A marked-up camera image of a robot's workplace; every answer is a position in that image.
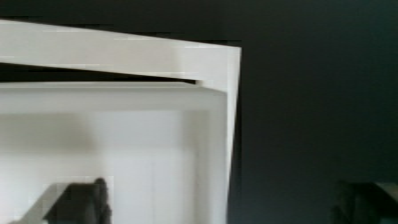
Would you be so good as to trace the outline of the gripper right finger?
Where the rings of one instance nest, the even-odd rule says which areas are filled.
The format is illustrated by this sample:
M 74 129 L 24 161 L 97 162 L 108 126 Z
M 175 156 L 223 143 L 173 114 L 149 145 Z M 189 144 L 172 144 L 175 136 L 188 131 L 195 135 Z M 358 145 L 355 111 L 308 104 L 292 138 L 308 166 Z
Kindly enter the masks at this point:
M 337 183 L 330 224 L 398 224 L 398 183 Z

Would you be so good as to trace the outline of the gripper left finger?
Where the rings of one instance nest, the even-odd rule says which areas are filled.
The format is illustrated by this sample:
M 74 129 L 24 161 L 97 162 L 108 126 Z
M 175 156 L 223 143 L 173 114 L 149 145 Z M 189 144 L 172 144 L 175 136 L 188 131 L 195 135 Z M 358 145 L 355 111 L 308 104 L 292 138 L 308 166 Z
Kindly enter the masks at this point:
M 104 179 L 90 183 L 54 183 L 17 224 L 111 224 Z

